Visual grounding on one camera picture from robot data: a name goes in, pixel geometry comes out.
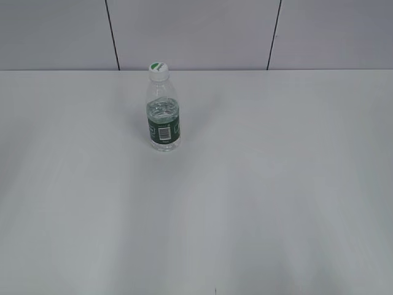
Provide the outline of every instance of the table surface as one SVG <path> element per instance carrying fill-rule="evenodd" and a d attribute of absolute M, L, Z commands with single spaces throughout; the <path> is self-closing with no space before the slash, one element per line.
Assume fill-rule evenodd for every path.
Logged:
<path fill-rule="evenodd" d="M 392 294 L 393 71 L 0 73 L 1 294 Z"/>

